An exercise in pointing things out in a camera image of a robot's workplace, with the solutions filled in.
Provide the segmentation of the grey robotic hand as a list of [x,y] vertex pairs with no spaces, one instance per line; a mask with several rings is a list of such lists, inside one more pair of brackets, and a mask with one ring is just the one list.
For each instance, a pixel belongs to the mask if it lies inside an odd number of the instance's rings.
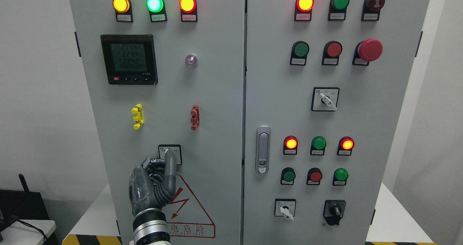
[[129,200],[134,216],[149,208],[161,210],[175,196],[177,158],[171,149],[164,159],[146,158],[129,177]]

